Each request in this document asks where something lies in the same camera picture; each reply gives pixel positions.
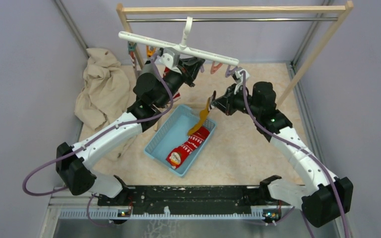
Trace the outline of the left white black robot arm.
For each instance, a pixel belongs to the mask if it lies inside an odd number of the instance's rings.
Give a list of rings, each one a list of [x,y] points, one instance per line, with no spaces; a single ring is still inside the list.
[[[125,204],[129,198],[127,185],[118,176],[93,171],[94,165],[120,144],[150,129],[162,116],[160,108],[172,103],[183,84],[194,86],[204,62],[197,57],[180,59],[179,72],[160,74],[154,62],[147,60],[133,88],[136,101],[118,119],[83,141],[59,145],[56,172],[71,194],[92,192],[109,197],[117,205]]]

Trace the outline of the red Santa Christmas sock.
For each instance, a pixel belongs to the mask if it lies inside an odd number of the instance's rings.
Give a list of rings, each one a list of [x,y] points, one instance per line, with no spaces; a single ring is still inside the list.
[[[188,156],[194,152],[208,138],[210,131],[202,126],[195,133],[188,136],[186,142],[174,148],[166,158],[173,169],[179,168]]]

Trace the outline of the mustard yellow sock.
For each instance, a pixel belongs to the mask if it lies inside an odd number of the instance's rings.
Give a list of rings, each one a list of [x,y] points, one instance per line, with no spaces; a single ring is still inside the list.
[[[191,135],[197,132],[204,124],[210,111],[214,108],[213,101],[216,99],[216,90],[213,91],[212,95],[207,99],[205,108],[199,112],[198,122],[187,132],[187,135]]]

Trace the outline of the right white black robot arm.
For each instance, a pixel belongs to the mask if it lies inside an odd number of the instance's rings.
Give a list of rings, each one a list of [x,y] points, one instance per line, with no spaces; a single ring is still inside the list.
[[[346,224],[353,194],[350,179],[339,178],[324,167],[303,143],[290,120],[276,108],[276,93],[270,82],[257,82],[251,94],[248,89],[236,92],[236,86],[229,86],[219,98],[212,95],[209,105],[227,116],[237,111],[251,116],[257,131],[284,155],[304,183],[297,185],[270,176],[259,184],[261,201],[273,204],[281,200],[292,205],[316,228],[338,217]]]

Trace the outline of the white plastic clip hanger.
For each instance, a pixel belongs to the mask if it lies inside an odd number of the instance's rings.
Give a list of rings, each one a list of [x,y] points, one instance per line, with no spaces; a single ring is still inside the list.
[[[152,46],[156,48],[173,48],[178,53],[205,59],[205,60],[211,60],[214,62],[219,62],[219,63],[228,64],[232,66],[237,66],[239,64],[239,60],[236,58],[227,57],[227,56],[223,56],[223,55],[212,53],[212,52],[190,48],[187,45],[187,39],[191,32],[192,22],[193,22],[193,18],[189,16],[186,19],[186,24],[183,30],[182,40],[179,44],[170,43],[170,42],[166,42],[166,41],[162,41],[162,40],[158,40],[158,39],[154,39],[154,38],[150,38],[150,37],[146,37],[142,35],[137,35],[137,34],[129,33],[126,31],[120,31],[118,33],[118,37],[120,39],[127,40],[129,42],[144,44],[144,45],[148,45],[148,46]]]

